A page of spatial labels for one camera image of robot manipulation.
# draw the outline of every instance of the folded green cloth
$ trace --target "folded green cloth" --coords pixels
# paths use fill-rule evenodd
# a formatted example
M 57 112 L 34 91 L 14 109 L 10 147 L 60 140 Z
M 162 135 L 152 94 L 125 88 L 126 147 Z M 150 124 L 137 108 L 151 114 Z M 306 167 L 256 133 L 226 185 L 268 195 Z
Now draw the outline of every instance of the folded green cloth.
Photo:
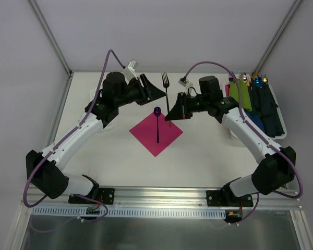
M 240 79 L 237 79 L 237 80 L 240 84 L 242 108 L 246 111 L 252 111 L 249 92 L 248 92 L 248 86 Z M 234 82 L 230 82 L 230 91 L 228 95 L 233 97 L 237 102 L 239 102 L 238 89 Z

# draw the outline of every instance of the blue spoon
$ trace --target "blue spoon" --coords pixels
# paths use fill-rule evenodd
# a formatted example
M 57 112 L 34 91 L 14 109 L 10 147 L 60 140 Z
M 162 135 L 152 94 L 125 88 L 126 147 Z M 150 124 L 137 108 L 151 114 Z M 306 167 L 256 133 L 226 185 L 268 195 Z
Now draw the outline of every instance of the blue spoon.
M 159 116 L 161 115 L 161 108 L 155 107 L 154 108 L 154 115 L 156 116 L 156 142 L 159 143 Z

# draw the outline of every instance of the black fork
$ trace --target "black fork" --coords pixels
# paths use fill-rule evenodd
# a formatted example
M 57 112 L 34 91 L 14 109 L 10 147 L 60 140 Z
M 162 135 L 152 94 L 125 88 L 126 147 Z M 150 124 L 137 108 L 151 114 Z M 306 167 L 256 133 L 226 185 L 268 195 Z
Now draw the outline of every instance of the black fork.
M 169 114 L 169 101 L 168 101 L 168 92 L 167 92 L 167 88 L 169 87 L 169 79 L 168 79 L 168 76 L 167 76 L 166 72 L 161 73 L 161 76 L 162 76 L 163 87 L 166 89 L 167 112 Z

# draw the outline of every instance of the diamond-shaped napkin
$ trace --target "diamond-shaped napkin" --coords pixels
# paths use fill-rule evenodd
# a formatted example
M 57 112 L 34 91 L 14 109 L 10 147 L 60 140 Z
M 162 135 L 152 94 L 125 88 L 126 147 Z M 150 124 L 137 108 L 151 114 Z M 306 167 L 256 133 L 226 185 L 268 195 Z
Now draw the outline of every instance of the diamond-shaped napkin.
M 178 138 L 183 131 L 171 122 L 169 127 L 165 116 L 159 116 L 159 143 L 157 143 L 157 117 L 151 113 L 143 121 L 130 129 L 131 134 L 155 157 Z

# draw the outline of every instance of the gray floor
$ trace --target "gray floor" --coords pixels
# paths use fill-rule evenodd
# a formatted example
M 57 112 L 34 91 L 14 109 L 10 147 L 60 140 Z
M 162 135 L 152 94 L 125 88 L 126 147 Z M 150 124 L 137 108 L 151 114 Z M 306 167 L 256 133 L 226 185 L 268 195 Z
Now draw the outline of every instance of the gray floor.
M 53 229 L 68 217 L 34 216 L 33 226 Z M 288 211 L 256 211 L 239 227 L 220 220 L 104 218 L 95 223 L 73 220 L 54 233 L 27 230 L 23 250 L 223 250 L 300 249 Z

